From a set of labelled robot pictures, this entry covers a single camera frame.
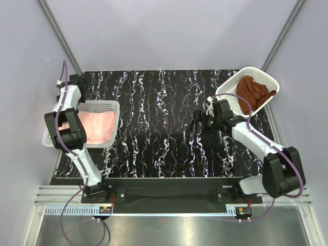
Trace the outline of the pink towel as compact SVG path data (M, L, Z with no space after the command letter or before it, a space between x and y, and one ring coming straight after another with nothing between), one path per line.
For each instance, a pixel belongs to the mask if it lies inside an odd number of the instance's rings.
M114 111L101 113L79 111L78 117L86 132L86 144L100 145L111 138L116 120L116 113Z

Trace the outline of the brown towel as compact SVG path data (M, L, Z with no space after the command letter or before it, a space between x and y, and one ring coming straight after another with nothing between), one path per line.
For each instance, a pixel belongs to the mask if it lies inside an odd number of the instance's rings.
M250 104L253 112L276 93L276 90L269 92L265 85L254 82L251 76L244 76L236 87L236 94Z

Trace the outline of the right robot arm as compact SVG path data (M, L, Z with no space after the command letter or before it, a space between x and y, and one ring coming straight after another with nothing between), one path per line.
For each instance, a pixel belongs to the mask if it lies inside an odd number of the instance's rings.
M262 174L241 179L233 198L244 203L256 193L272 198L299 197L306 184L298 150L271 141L255 130L241 115L234 115L227 100L210 104L207 110L196 110L187 131L217 137L224 133L247 147L262 162Z

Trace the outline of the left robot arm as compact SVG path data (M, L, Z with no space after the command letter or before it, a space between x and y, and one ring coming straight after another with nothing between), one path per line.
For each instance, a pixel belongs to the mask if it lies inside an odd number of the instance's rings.
M44 115L52 144L72 160L83 178L82 202L107 202L111 191L87 150L87 135L78 117L77 106L86 101L85 81L82 76L73 74L65 81L59 80L57 87L60 92L57 104Z

